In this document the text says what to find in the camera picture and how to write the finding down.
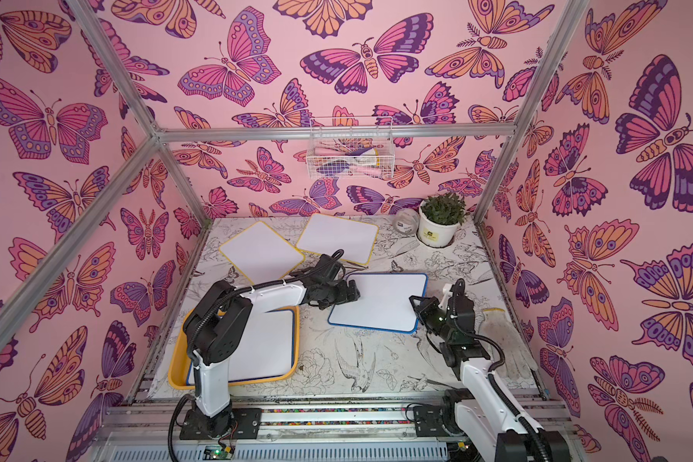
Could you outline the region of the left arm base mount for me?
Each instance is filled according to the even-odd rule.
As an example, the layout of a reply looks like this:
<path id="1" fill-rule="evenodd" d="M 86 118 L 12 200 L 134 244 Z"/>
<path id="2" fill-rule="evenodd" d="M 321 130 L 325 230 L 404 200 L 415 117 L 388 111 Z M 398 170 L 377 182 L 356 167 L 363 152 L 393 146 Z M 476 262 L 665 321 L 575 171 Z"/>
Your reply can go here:
<path id="1" fill-rule="evenodd" d="M 208 417 L 195 407 L 186 413 L 180 439 L 256 439 L 262 415 L 262 408 L 226 408 L 214 417 Z"/>

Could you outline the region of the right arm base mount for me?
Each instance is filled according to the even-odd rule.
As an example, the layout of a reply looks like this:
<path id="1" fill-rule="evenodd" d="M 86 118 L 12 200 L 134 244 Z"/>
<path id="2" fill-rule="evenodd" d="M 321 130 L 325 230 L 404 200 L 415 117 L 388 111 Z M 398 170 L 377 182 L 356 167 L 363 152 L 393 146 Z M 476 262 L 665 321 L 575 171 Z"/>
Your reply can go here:
<path id="1" fill-rule="evenodd" d="M 475 441 L 493 436 L 475 396 L 467 389 L 446 390 L 440 402 L 412 402 L 403 410 L 418 437 Z"/>

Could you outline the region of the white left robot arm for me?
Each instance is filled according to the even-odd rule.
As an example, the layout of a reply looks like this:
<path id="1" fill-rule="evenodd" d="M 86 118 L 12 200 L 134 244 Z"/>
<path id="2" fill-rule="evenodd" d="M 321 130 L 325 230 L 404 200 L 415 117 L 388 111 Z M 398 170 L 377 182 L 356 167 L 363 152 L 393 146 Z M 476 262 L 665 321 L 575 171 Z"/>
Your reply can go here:
<path id="1" fill-rule="evenodd" d="M 202 297 L 183 325 L 194 392 L 181 398 L 171 415 L 167 445 L 180 440 L 254 439 L 260 408 L 236 409 L 229 392 L 230 359 L 251 323 L 289 307 L 321 310 L 355 302 L 360 292 L 346 280 L 344 250 L 320 256 L 316 265 L 290 276 L 236 288 L 220 280 Z"/>

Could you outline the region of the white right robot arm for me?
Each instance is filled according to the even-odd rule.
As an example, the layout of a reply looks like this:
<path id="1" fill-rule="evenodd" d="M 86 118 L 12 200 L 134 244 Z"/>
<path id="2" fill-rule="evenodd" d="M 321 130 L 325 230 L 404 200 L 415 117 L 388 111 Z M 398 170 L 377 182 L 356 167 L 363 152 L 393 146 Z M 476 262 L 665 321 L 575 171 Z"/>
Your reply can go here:
<path id="1" fill-rule="evenodd" d="M 419 437 L 464 437 L 483 461 L 570 461 L 571 450 L 557 430 L 542 427 L 498 376 L 506 355 L 495 340 L 475 331 L 475 304 L 460 278 L 443 297 L 410 296 L 427 333 L 441 339 L 439 352 L 462 383 L 445 392 L 440 405 L 408 405 Z"/>

